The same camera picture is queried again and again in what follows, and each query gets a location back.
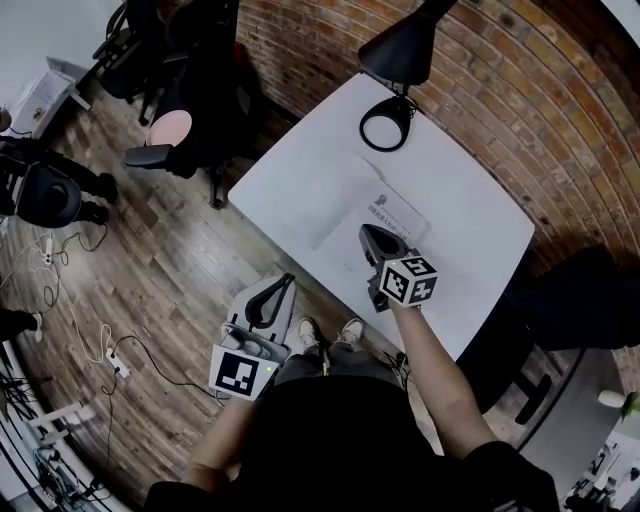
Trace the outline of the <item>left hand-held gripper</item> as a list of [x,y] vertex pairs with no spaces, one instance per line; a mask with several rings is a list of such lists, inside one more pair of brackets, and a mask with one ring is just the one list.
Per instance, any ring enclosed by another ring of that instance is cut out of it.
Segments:
[[212,350],[209,387],[256,400],[291,355],[285,344],[296,285],[291,273],[265,278],[241,291]]

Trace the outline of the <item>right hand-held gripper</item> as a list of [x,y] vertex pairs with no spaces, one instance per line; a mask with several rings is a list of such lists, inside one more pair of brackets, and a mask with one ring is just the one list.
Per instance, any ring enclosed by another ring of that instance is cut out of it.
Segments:
[[391,302],[403,308],[420,307],[431,298],[438,272],[418,250],[374,224],[363,224],[358,238],[366,261],[374,269],[368,293],[377,313],[388,310]]

